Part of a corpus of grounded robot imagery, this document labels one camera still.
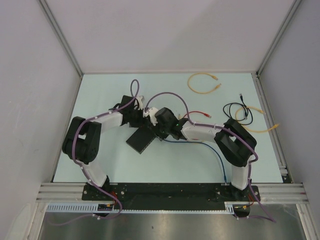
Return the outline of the black network switch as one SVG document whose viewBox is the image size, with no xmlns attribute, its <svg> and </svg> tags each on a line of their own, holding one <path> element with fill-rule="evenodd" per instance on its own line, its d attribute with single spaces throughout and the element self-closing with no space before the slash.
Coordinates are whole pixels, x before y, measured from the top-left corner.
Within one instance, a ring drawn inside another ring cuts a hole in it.
<svg viewBox="0 0 320 240">
<path fill-rule="evenodd" d="M 138 128 L 127 140 L 126 143 L 137 153 L 142 154 L 143 151 L 156 138 L 156 135 L 148 127 Z"/>
</svg>

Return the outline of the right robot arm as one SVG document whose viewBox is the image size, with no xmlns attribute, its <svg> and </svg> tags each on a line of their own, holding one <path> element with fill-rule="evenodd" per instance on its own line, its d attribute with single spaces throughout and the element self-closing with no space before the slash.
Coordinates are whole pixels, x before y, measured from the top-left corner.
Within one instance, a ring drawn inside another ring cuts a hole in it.
<svg viewBox="0 0 320 240">
<path fill-rule="evenodd" d="M 228 119 L 223 125 L 216 125 L 191 121 L 189 115 L 178 119 L 167 107 L 144 110 L 143 117 L 160 139 L 171 136 L 176 140 L 217 144 L 224 158 L 231 164 L 231 196 L 237 201 L 248 196 L 251 164 L 259 159 L 255 151 L 257 141 L 236 120 Z"/>
</svg>

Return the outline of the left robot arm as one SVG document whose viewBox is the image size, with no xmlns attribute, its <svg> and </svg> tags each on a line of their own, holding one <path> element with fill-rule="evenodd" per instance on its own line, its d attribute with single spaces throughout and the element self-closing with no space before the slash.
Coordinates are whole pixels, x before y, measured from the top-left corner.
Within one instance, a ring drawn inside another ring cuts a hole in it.
<svg viewBox="0 0 320 240">
<path fill-rule="evenodd" d="M 142 95 L 124 95 L 121 102 L 107 112 L 90 119 L 76 116 L 70 123 L 62 152 L 80 167 L 87 182 L 94 186 L 93 194 L 100 200 L 107 199 L 111 193 L 110 179 L 96 159 L 101 135 L 126 124 L 134 128 L 140 127 L 143 121 L 143 101 Z"/>
</svg>

